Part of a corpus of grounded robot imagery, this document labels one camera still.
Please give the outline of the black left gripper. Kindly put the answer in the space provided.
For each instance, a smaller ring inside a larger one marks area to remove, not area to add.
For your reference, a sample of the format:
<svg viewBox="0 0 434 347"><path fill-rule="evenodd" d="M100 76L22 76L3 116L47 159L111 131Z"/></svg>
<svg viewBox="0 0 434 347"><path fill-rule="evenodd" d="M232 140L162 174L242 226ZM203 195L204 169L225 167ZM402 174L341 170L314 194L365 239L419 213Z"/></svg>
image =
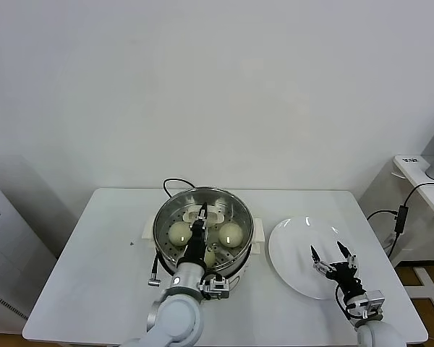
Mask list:
<svg viewBox="0 0 434 347"><path fill-rule="evenodd" d="M205 263L205 226L208 220L208 204L206 202L200 207L197 214L197 219L192 224L192 235L187 242L187 248L182 256L182 263L189 262L199 266L206 266Z"/></svg>

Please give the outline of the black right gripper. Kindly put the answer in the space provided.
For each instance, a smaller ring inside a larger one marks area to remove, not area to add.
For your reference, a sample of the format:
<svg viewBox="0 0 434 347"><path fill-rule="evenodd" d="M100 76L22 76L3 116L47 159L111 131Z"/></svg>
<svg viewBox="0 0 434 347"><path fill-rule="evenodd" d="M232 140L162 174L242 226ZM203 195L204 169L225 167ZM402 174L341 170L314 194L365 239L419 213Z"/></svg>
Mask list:
<svg viewBox="0 0 434 347"><path fill-rule="evenodd" d="M320 274L326 275L327 279L336 281L344 295L344 300L350 300L355 296L360 296L365 293L361 280L355 276L357 272L357 256L352 254L340 241L337 241L336 243L340 252L346 259L346 262L336 262L329 265L320 259L314 246L311 245L310 251L313 267Z"/></svg>

